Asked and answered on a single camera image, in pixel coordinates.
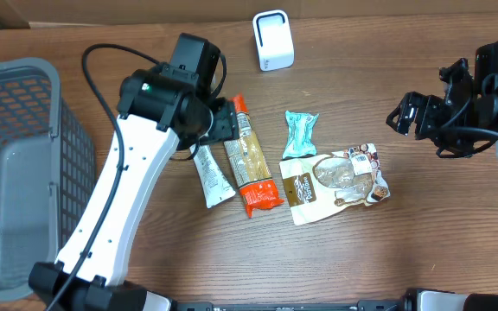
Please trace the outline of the orange spaghetti pasta package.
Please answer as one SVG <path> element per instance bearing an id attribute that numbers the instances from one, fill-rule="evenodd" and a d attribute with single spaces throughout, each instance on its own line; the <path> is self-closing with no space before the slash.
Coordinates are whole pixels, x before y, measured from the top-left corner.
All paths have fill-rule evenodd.
<path id="1" fill-rule="evenodd" d="M 250 115 L 241 94 L 232 98 L 239 126 L 239 139 L 224 142 L 246 214 L 270 210 L 284 203 L 265 160 Z"/>

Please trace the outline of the white shampoo tube gold cap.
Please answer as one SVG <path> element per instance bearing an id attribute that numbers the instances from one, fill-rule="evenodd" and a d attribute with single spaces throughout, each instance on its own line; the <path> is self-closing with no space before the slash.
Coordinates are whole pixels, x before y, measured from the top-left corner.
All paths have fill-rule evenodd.
<path id="1" fill-rule="evenodd" d="M 236 192 L 222 173 L 210 147 L 204 145 L 195 150 L 195 146 L 192 146 L 190 150 L 195 155 L 193 160 L 201 181 L 207 209 L 231 199 Z"/>

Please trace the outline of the teal snack wrapper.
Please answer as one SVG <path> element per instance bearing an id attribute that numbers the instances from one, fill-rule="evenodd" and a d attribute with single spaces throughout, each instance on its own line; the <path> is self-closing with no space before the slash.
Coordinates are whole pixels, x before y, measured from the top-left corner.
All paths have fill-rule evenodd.
<path id="1" fill-rule="evenodd" d="M 318 118 L 318 114 L 285 112 L 288 136 L 282 155 L 284 160 L 316 155 L 316 146 L 312 142 L 312 134 Z"/>

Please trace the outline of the beige brown snack pouch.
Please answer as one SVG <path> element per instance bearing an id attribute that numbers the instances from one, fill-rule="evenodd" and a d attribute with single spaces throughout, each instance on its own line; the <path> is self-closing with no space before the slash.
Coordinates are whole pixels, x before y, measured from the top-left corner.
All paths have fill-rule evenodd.
<path id="1" fill-rule="evenodd" d="M 295 225 L 326 219 L 351 206 L 371 206 L 390 197 L 372 143 L 279 163 Z"/>

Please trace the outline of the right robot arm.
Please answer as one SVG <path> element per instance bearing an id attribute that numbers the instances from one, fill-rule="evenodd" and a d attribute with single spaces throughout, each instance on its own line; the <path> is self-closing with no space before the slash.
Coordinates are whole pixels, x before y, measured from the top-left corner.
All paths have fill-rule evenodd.
<path id="1" fill-rule="evenodd" d="M 408 92 L 388 115 L 386 124 L 401 135 L 415 130 L 429 139 L 437 156 L 459 159 L 495 148 L 498 159 L 498 41 L 476 50 L 475 65 L 462 58 L 439 70 L 444 96 Z M 498 295 L 458 294 L 410 288 L 387 310 L 498 310 Z"/>

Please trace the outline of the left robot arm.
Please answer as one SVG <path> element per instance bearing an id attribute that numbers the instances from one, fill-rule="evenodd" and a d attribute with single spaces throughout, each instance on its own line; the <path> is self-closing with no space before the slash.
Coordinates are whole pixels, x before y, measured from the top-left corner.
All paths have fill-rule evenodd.
<path id="1" fill-rule="evenodd" d="M 225 55 L 209 40 L 181 34 L 170 62 L 124 79 L 114 134 L 93 193 L 56 259 L 36 263 L 29 286 L 49 310 L 172 311 L 176 301 L 126 281 L 131 248 L 156 182 L 173 154 L 239 137 L 233 101 L 216 72 Z"/>

